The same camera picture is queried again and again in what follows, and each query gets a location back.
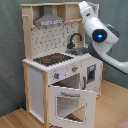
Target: wooden play kitchen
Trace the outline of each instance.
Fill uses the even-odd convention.
[[[21,6],[27,111],[45,128],[94,128],[103,64],[85,48],[78,2]],[[81,108],[82,120],[72,115]]]

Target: knob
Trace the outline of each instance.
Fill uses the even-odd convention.
[[[73,67],[72,71],[75,72],[78,68],[77,67]]]
[[[55,79],[59,79],[59,74],[58,74],[58,73],[55,73],[55,74],[54,74],[54,78],[55,78]]]

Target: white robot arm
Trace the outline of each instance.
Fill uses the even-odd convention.
[[[93,57],[102,60],[117,70],[128,74],[128,62],[119,62],[107,55],[107,52],[119,40],[119,33],[111,25],[103,24],[85,1],[79,3],[82,16],[83,27],[91,39],[92,43],[88,46],[88,52]]]

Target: wall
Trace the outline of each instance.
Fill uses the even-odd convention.
[[[81,0],[59,0],[59,2]],[[120,41],[110,55],[128,60],[128,0],[90,0],[100,4],[100,19],[120,32]],[[24,38],[20,4],[58,2],[58,0],[0,0],[0,116],[16,110],[25,101],[22,59]],[[103,79],[127,87],[128,78],[110,66],[104,66]]]

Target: blue light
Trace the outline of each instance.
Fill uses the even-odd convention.
[[[102,35],[98,35],[98,38],[102,38],[103,36]]]

